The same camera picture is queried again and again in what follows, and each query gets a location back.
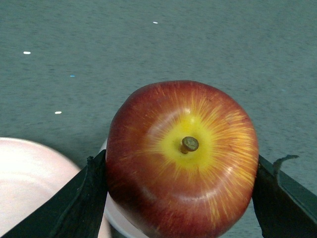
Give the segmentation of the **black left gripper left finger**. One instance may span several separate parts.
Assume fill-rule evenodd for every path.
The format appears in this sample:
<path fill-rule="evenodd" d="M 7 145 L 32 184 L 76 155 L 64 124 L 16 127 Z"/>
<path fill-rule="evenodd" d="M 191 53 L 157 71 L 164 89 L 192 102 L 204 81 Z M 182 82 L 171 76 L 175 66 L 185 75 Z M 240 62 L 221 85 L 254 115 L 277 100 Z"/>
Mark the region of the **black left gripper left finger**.
<path fill-rule="evenodd" d="M 5 238 L 96 238 L 107 196 L 106 150 L 88 157 L 87 165 L 51 199 Z"/>

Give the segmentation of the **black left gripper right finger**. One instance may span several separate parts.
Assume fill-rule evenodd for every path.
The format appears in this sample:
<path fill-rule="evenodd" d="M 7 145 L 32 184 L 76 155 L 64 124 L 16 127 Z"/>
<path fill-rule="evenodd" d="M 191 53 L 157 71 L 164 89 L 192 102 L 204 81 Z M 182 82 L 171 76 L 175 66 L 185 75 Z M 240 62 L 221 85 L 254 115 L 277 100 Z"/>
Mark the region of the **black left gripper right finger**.
<path fill-rule="evenodd" d="M 295 158 L 287 155 L 271 163 L 259 156 L 252 200 L 264 238 L 317 236 L 317 196 L 280 169 Z"/>

